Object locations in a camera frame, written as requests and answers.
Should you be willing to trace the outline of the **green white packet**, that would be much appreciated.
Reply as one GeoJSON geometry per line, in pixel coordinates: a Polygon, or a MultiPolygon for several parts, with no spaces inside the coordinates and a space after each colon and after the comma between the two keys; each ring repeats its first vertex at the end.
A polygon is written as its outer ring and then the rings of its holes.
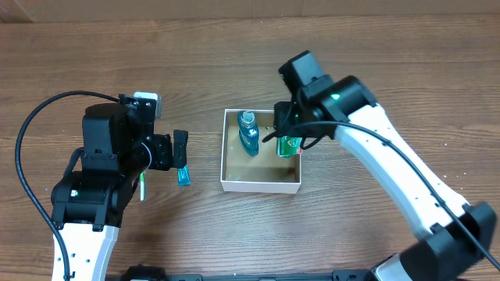
{"type": "Polygon", "coordinates": [[[277,155],[281,158],[290,158],[302,153],[301,137],[279,137],[277,138],[277,155]]]}

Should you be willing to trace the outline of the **small teal tube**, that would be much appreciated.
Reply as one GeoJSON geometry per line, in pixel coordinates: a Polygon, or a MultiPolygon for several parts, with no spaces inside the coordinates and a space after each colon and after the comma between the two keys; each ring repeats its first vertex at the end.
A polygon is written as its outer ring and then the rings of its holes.
{"type": "Polygon", "coordinates": [[[177,170],[177,179],[179,187],[187,187],[191,185],[188,165],[185,165],[183,168],[177,170]]]}

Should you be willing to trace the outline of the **blue mouthwash bottle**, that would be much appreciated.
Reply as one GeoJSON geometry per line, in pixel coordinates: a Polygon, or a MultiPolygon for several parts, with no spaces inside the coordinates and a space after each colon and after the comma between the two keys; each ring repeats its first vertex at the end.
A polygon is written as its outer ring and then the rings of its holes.
{"type": "Polygon", "coordinates": [[[255,113],[252,111],[239,112],[237,122],[242,147],[250,156],[256,156],[259,153],[259,128],[255,113]]]}

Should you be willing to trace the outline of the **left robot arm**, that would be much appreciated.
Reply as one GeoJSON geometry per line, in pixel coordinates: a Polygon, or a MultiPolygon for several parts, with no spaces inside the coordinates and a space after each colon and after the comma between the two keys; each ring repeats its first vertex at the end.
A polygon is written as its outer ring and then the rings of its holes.
{"type": "Polygon", "coordinates": [[[55,250],[52,278],[104,280],[123,213],[146,169],[167,171],[187,163],[188,132],[154,132],[155,103],[92,105],[82,120],[84,146],[76,153],[82,169],[68,168],[52,191],[52,221],[65,250],[55,250]]]}

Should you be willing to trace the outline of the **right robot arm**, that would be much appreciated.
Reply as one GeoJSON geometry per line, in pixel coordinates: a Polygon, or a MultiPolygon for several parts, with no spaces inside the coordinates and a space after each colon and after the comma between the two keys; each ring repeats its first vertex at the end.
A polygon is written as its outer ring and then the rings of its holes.
{"type": "Polygon", "coordinates": [[[351,152],[384,188],[409,224],[416,244],[391,255],[359,280],[457,280],[486,258],[497,215],[486,202],[471,205],[446,185],[399,135],[372,91],[356,76],[338,81],[304,51],[278,72],[291,93],[274,106],[272,137],[317,144],[329,137],[351,152]]]}

